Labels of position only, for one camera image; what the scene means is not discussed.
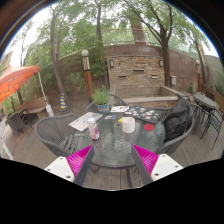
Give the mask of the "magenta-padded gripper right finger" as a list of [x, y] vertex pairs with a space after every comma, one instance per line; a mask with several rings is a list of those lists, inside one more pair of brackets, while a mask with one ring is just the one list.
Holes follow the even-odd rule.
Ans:
[[157, 155], [137, 145], [132, 145], [131, 154], [144, 185], [182, 169], [182, 166], [167, 154]]

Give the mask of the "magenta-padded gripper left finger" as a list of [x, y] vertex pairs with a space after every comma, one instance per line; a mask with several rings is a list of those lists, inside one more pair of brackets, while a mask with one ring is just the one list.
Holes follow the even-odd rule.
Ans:
[[45, 171], [82, 186], [93, 156], [94, 146], [89, 145], [68, 157], [58, 157]]

